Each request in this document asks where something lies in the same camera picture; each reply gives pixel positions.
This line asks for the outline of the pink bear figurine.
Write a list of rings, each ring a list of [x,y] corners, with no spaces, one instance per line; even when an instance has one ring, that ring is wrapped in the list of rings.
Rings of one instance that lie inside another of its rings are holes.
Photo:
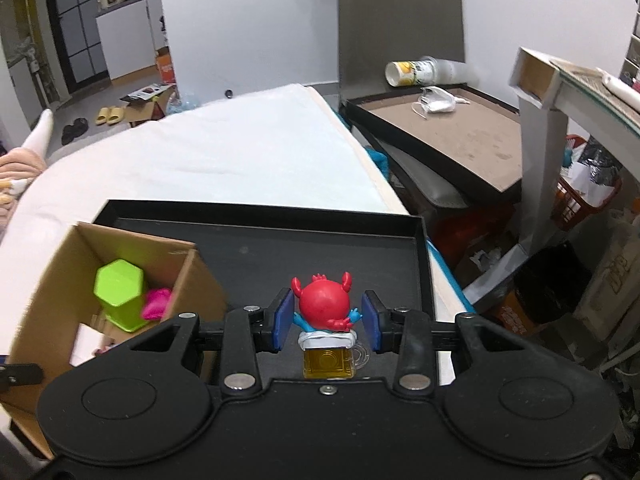
[[[141,318],[145,321],[158,321],[164,315],[171,300],[170,288],[149,289],[144,298]]]

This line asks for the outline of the red basket under desk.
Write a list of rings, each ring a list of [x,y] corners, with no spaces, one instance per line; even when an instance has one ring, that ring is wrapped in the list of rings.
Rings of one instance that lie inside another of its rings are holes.
[[[563,161],[551,211],[552,222],[570,231],[611,203],[622,187],[622,164],[593,136],[565,138]]]

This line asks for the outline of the black glass door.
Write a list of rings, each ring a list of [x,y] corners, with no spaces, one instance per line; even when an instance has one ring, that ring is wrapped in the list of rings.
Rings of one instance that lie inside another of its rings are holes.
[[[99,0],[47,0],[58,62],[68,92],[107,76],[96,24]]]

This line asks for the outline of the white face mask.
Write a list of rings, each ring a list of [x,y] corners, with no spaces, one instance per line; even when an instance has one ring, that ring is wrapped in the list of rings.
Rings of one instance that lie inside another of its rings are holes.
[[[430,115],[452,114],[459,105],[469,105],[470,100],[435,86],[422,89],[420,98],[411,104],[413,113],[426,119]]]

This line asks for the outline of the black tray with brown base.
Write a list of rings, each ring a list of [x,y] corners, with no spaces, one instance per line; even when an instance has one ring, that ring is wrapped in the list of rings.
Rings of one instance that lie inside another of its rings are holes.
[[[346,118],[396,166],[414,160],[460,193],[465,203],[517,204],[522,195],[522,136],[518,111],[465,86],[451,113],[421,115],[421,91],[394,90],[343,101]]]

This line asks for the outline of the green hexagonal box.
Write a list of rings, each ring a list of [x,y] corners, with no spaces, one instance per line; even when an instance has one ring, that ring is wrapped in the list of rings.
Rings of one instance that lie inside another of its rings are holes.
[[[143,271],[117,259],[96,272],[93,293],[107,321],[127,333],[140,330],[148,322],[142,318],[146,283]]]

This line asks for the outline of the brown cardboard box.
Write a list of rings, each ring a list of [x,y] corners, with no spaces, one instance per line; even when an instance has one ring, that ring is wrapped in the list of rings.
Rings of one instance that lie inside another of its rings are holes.
[[[142,289],[132,295],[138,312],[145,293],[160,288],[171,290],[163,320],[193,312],[203,321],[220,321],[226,312],[224,290],[193,243],[85,222],[74,226],[44,270],[9,351],[11,364],[40,366],[43,382],[1,396],[15,425],[47,458],[53,454],[36,421],[37,401],[52,379],[72,368],[78,327],[85,324],[120,344],[157,324],[137,315],[138,329],[126,332],[105,316],[94,282],[102,266],[119,259],[140,269]]]

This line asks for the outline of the grey chair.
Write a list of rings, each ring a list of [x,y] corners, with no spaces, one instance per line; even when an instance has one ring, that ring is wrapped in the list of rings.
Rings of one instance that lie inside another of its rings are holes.
[[[462,0],[338,0],[343,105],[389,92],[387,63],[424,56],[465,60]]]

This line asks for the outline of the yellow slippers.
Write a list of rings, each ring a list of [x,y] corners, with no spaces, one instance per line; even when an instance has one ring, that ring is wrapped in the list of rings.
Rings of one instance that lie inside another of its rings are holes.
[[[120,106],[101,107],[94,123],[97,126],[114,126],[122,122],[125,112]]]

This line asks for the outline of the paper cup stack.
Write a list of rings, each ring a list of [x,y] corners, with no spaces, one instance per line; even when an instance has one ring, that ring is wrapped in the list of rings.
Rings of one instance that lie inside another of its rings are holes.
[[[442,58],[389,62],[384,76],[386,82],[394,88],[467,84],[474,78],[472,70],[465,63]]]

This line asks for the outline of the white sock foot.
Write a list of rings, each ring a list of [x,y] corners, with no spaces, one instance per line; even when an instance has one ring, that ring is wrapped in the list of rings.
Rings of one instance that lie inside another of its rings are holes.
[[[40,114],[37,125],[29,133],[22,144],[22,148],[34,152],[40,158],[45,159],[53,133],[54,118],[52,110],[46,108]]]

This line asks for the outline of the white kitchen cabinet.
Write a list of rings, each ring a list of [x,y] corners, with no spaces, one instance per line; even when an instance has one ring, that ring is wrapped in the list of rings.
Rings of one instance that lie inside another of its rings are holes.
[[[166,46],[162,0],[130,0],[96,18],[106,69],[111,80],[155,65]]]

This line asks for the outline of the white USB charger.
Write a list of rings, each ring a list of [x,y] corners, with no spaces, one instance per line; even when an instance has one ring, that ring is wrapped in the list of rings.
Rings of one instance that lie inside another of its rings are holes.
[[[70,365],[79,366],[100,354],[109,344],[111,338],[99,330],[86,324],[79,324],[75,335]]]

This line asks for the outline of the white remote control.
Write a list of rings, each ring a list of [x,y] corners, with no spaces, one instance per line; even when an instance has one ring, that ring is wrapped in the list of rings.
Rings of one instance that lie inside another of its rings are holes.
[[[616,98],[622,100],[636,112],[640,112],[640,93],[637,90],[629,87],[628,84],[625,84],[605,70],[598,68],[598,72],[601,75],[602,84],[609,92],[613,93]]]

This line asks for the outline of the orange box on floor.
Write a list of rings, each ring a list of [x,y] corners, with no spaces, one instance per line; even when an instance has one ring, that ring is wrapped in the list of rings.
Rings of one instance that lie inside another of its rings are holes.
[[[155,53],[155,65],[163,84],[174,84],[176,76],[168,47],[161,47]]]

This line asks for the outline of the black shallow tray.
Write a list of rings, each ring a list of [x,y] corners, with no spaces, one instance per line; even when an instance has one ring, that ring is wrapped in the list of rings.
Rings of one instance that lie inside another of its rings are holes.
[[[421,218],[293,207],[110,200],[97,226],[192,242],[234,308],[265,306],[292,278],[352,276],[389,308],[435,312]]]

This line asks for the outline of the open cardboard box on floor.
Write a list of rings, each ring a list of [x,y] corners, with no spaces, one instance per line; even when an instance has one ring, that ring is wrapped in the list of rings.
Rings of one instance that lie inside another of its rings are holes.
[[[160,120],[166,116],[169,98],[175,93],[174,84],[147,84],[122,97],[124,121],[131,128],[149,120]]]

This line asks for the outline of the beige blanket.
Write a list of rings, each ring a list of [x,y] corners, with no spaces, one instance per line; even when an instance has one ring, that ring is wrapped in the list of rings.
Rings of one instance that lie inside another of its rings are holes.
[[[20,198],[47,165],[34,151],[14,148],[1,156],[1,234],[6,232]]]

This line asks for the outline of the red crab figurine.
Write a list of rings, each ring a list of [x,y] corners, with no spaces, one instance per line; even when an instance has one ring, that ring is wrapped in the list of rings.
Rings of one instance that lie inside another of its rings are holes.
[[[303,352],[304,377],[353,378],[358,344],[355,325],[363,315],[350,301],[352,274],[345,271],[339,281],[314,274],[307,285],[292,278],[291,290],[297,300],[293,323],[300,328],[297,343]]]

